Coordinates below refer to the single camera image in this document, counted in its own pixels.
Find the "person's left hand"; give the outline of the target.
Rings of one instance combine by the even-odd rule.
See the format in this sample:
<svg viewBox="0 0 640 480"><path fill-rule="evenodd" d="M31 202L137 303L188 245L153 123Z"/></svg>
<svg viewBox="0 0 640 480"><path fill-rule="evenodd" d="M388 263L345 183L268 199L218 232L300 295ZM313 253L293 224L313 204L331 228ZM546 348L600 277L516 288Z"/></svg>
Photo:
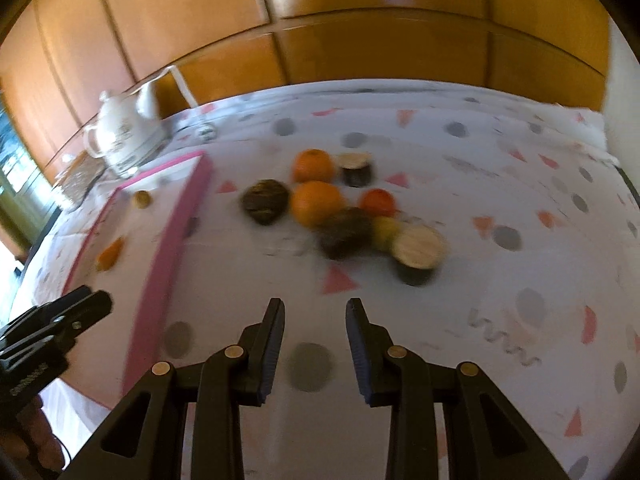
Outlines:
<svg viewBox="0 0 640 480"><path fill-rule="evenodd" d="M35 396L16 419L1 427L1 449L24 479L47 479L51 474L58 478L65 458L44 414L41 396Z"/></svg>

